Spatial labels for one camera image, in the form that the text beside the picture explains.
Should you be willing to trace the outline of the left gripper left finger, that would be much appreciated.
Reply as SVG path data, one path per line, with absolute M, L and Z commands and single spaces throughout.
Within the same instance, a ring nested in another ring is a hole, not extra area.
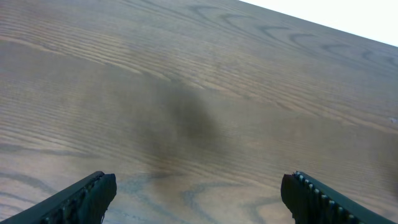
M 116 176 L 96 171 L 1 224 L 102 224 L 116 192 Z

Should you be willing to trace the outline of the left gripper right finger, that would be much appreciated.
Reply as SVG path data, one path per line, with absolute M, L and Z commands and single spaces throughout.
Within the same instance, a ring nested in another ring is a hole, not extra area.
M 281 199 L 299 224 L 394 224 L 308 174 L 285 174 Z

